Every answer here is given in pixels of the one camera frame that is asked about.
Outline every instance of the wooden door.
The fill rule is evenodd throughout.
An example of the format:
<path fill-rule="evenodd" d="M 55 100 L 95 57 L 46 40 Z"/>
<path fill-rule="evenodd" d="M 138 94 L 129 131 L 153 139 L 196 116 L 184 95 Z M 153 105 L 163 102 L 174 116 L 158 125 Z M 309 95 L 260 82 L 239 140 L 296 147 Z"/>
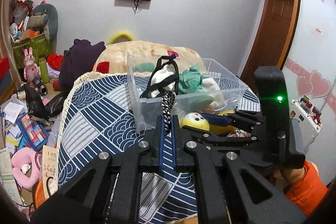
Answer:
<path fill-rule="evenodd" d="M 265 0 L 259 29 L 241 79 L 257 92 L 253 72 L 260 66 L 276 66 L 292 18 L 294 0 Z"/>

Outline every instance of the silver bolt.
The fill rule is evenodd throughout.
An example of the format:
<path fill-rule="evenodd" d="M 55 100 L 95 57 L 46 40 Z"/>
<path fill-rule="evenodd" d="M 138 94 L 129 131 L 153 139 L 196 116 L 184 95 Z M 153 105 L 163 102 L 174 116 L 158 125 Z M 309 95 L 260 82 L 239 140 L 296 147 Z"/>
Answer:
<path fill-rule="evenodd" d="M 197 146 L 197 143 L 194 141 L 187 142 L 187 147 L 189 148 L 195 148 Z"/>
<path fill-rule="evenodd" d="M 146 148 L 148 145 L 149 145 L 149 143 L 147 141 L 141 141 L 141 142 L 139 142 L 139 146 L 141 148 Z"/>
<path fill-rule="evenodd" d="M 105 160 L 107 159 L 108 157 L 110 156 L 110 154 L 108 152 L 100 152 L 98 157 L 101 159 L 101 160 Z"/>
<path fill-rule="evenodd" d="M 229 160 L 235 160 L 237 158 L 237 154 L 231 151 L 231 152 L 226 153 L 226 157 Z"/>

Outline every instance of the transparent plastic box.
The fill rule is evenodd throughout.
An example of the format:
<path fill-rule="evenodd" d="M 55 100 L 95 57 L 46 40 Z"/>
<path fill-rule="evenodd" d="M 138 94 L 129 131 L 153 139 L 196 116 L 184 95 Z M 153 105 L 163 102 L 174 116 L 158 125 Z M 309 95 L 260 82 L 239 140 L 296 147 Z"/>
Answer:
<path fill-rule="evenodd" d="M 127 56 L 127 85 L 130 92 L 131 103 L 135 118 L 137 132 L 155 127 L 156 118 L 162 115 L 161 97 L 140 98 L 146 90 L 150 75 L 152 74 L 160 56 Z M 218 114 L 237 107 L 248 86 L 237 76 L 224 68 L 211 58 L 178 57 L 175 59 L 179 73 L 198 65 L 203 79 L 212 77 L 220 90 L 210 92 L 194 92 L 178 94 L 171 114 L 177 114 L 179 120 L 190 112 L 206 112 Z M 153 70 L 145 72 L 136 71 L 143 63 L 153 63 Z M 209 105 L 209 97 L 214 99 L 215 107 Z"/>

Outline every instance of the green box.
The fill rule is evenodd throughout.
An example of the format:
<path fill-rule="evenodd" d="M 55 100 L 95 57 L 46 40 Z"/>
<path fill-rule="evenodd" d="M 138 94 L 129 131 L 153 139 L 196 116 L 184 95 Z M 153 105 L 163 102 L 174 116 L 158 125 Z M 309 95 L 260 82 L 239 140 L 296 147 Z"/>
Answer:
<path fill-rule="evenodd" d="M 33 55 L 35 57 L 35 63 L 38 65 L 40 54 L 44 54 L 46 57 L 53 52 L 53 45 L 50 41 L 45 39 L 44 34 L 40 34 L 37 37 L 33 37 L 31 39 L 22 41 L 20 43 L 12 43 L 14 57 L 16 61 L 16 65 L 18 68 L 22 69 L 25 67 L 24 61 L 24 50 L 32 47 Z"/>

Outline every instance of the pink rabbit doll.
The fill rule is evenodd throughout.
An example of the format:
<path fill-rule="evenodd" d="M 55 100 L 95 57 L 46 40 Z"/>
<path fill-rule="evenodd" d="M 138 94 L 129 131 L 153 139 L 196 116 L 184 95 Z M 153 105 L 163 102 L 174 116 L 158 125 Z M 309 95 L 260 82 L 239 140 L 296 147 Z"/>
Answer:
<path fill-rule="evenodd" d="M 35 58 L 33 56 L 33 49 L 29 48 L 29 54 L 27 49 L 25 49 L 25 69 L 24 69 L 24 77 L 27 80 L 27 83 L 32 85 L 32 80 L 35 77 L 40 77 L 40 71 L 38 66 L 35 64 Z"/>

